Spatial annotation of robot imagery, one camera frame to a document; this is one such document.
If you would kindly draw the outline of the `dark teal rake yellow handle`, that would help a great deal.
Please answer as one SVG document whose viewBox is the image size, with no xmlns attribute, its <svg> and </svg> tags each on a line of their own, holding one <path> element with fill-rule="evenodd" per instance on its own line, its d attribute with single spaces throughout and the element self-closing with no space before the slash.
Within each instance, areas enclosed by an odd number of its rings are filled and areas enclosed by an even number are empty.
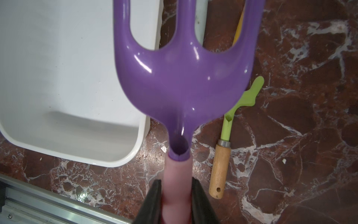
<svg viewBox="0 0 358 224">
<path fill-rule="evenodd" d="M 236 44 L 236 42 L 238 41 L 238 39 L 240 37 L 241 30 L 242 30 L 242 25 L 243 25 L 243 19 L 244 19 L 244 12 L 245 12 L 245 8 L 243 8 L 243 11 L 241 13 L 240 20 L 239 20 L 239 23 L 237 25 L 237 29 L 236 29 L 236 32 L 235 32 L 235 37 L 233 39 L 232 46 L 234 46 Z"/>
</svg>

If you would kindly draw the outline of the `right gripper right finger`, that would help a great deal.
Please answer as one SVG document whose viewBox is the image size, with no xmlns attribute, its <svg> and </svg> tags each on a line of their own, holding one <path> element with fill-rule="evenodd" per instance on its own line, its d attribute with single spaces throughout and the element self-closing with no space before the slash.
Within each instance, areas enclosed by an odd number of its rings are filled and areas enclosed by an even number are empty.
<svg viewBox="0 0 358 224">
<path fill-rule="evenodd" d="M 199 180 L 192 178 L 192 224 L 219 224 L 219 219 L 212 208 Z"/>
</svg>

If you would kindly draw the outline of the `white plastic storage box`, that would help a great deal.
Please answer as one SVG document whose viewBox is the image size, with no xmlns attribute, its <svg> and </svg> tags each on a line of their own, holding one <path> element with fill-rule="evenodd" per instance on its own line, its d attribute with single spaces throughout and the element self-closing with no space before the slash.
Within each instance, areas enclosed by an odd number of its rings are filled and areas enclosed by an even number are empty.
<svg viewBox="0 0 358 224">
<path fill-rule="evenodd" d="M 112 1 L 1 1 L 1 134 L 9 142 L 119 167 L 149 126 L 117 78 Z"/>
</svg>

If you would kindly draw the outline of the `green rake wooden handle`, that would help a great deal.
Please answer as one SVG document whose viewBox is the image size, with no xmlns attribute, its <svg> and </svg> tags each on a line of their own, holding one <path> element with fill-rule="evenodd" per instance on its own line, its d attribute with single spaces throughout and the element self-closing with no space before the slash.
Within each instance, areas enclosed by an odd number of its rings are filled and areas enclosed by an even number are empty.
<svg viewBox="0 0 358 224">
<path fill-rule="evenodd" d="M 224 115 L 221 137 L 215 147 L 213 167 L 208 190 L 210 196 L 215 199 L 222 199 L 225 190 L 229 159 L 231 155 L 230 135 L 235 112 L 238 108 L 243 106 L 254 106 L 256 97 L 263 87 L 263 84 L 264 78 L 262 76 L 257 77 L 253 81 L 251 87 L 243 93 L 236 105 Z"/>
</svg>

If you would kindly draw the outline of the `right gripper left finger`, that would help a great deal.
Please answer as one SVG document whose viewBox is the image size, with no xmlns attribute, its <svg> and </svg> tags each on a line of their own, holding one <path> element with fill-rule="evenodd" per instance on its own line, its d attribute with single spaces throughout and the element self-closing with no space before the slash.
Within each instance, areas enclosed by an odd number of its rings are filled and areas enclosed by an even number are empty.
<svg viewBox="0 0 358 224">
<path fill-rule="evenodd" d="M 160 224 L 162 208 L 161 180 L 155 180 L 145 197 L 145 200 L 133 224 Z"/>
</svg>

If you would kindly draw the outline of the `light blue rake pale handle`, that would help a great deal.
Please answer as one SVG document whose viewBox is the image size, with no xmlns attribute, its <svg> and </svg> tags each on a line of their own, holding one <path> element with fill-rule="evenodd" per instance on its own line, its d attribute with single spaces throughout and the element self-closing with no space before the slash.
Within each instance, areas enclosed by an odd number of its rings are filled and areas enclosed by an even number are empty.
<svg viewBox="0 0 358 224">
<path fill-rule="evenodd" d="M 197 0 L 195 10 L 195 35 L 198 42 L 203 45 L 207 22 L 208 0 Z"/>
</svg>

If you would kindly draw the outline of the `purple rake pink handle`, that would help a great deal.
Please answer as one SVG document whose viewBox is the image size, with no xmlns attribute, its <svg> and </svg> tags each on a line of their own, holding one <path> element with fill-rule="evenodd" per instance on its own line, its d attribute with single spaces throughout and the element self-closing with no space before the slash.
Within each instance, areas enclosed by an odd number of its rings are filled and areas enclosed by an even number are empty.
<svg viewBox="0 0 358 224">
<path fill-rule="evenodd" d="M 117 76 L 129 101 L 163 124 L 169 150 L 163 170 L 161 224 L 192 224 L 192 137 L 234 107 L 251 78 L 265 1 L 246 1 L 240 37 L 213 53 L 195 35 L 196 1 L 178 1 L 176 29 L 159 50 L 148 50 L 130 29 L 130 2 L 113 2 Z"/>
</svg>

